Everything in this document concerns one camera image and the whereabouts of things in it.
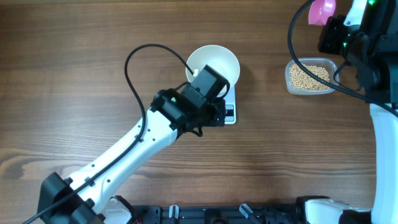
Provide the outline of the pink plastic measuring scoop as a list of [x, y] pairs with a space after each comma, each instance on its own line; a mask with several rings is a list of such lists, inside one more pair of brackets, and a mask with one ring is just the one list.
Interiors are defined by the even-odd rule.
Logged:
[[334, 15], [335, 0], [314, 0], [308, 12], [308, 24], [324, 26], [329, 17]]

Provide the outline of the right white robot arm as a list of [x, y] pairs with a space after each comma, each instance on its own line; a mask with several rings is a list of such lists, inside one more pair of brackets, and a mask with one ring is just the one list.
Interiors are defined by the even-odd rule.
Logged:
[[341, 55], [357, 69], [364, 94], [321, 84], [369, 104], [376, 137], [376, 193], [371, 209], [328, 198], [303, 203], [306, 223], [397, 223], [397, 0], [353, 1], [346, 16], [323, 22], [318, 50]]

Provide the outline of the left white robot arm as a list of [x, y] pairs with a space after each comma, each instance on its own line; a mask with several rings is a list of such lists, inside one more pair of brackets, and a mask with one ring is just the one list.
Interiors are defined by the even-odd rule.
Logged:
[[130, 223], [133, 212], [115, 192], [152, 156], [184, 133], [223, 126], [225, 101], [240, 69], [205, 65], [196, 77], [160, 90], [140, 121], [104, 154], [66, 179], [42, 183], [37, 217], [44, 223]]

